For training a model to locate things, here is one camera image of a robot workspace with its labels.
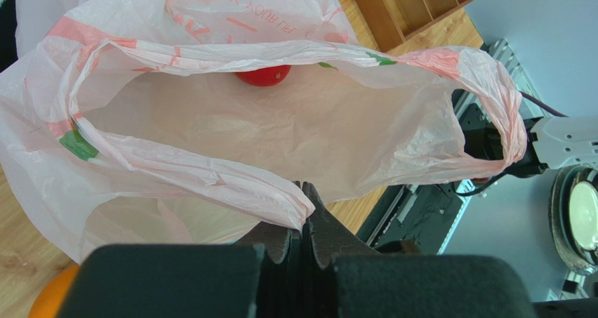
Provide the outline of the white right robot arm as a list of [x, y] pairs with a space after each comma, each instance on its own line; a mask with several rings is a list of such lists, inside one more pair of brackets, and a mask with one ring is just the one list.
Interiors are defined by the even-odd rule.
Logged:
[[524, 121], [528, 142], [521, 160], [505, 169], [528, 178], [578, 164], [597, 167], [596, 117], [537, 117]]

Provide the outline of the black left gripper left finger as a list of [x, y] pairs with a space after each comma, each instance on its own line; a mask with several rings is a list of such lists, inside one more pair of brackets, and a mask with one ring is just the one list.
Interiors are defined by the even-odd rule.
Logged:
[[300, 271], [300, 231], [261, 222], [235, 246], [262, 251], [256, 293], [256, 317], [295, 317]]

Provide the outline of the wooden compartment tray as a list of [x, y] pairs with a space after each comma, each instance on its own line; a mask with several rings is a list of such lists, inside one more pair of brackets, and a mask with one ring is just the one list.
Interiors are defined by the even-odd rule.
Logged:
[[382, 52], [388, 52], [474, 0], [354, 0]]

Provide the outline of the red pomegranate fruit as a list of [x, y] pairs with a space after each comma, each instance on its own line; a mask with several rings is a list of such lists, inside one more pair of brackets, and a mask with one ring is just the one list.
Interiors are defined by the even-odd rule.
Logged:
[[235, 75], [246, 84], [257, 87], [270, 87], [280, 84], [288, 76], [291, 68], [291, 65], [280, 65], [248, 72], [236, 72]]

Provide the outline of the orange fruit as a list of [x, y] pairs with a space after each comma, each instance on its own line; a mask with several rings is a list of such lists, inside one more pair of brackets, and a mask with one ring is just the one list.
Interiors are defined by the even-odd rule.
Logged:
[[28, 317], [29, 318], [54, 318], [64, 300], [79, 266], [62, 271], [50, 281], [37, 296]]

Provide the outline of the zebra striped cloth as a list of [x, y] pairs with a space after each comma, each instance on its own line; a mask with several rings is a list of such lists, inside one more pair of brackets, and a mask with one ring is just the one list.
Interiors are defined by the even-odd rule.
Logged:
[[17, 59], [15, 31], [17, 27], [15, 0], [1, 0], [1, 71]]

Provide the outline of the pink printed plastic bag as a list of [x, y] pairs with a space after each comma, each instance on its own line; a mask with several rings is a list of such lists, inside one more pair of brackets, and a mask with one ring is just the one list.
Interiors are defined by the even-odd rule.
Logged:
[[[16, 0], [1, 166], [72, 260], [115, 243], [230, 243], [300, 229], [321, 199], [483, 178], [518, 161], [520, 93], [461, 46], [360, 46], [338, 0]], [[291, 65], [276, 86], [236, 72]], [[481, 106], [503, 159], [465, 152]]]

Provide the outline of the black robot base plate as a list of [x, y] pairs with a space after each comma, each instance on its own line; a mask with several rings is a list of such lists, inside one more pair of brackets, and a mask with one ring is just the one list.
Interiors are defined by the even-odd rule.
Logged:
[[476, 188], [471, 180], [387, 187], [356, 236], [372, 248], [410, 241], [421, 253], [442, 254], [470, 201], [459, 194]]

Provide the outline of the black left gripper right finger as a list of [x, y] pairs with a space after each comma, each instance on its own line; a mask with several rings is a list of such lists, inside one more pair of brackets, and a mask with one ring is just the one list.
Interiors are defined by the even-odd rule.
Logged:
[[304, 182], [301, 190], [315, 206], [302, 231], [302, 316], [355, 317], [359, 296], [368, 289], [359, 268], [378, 253], [326, 209], [312, 183]]

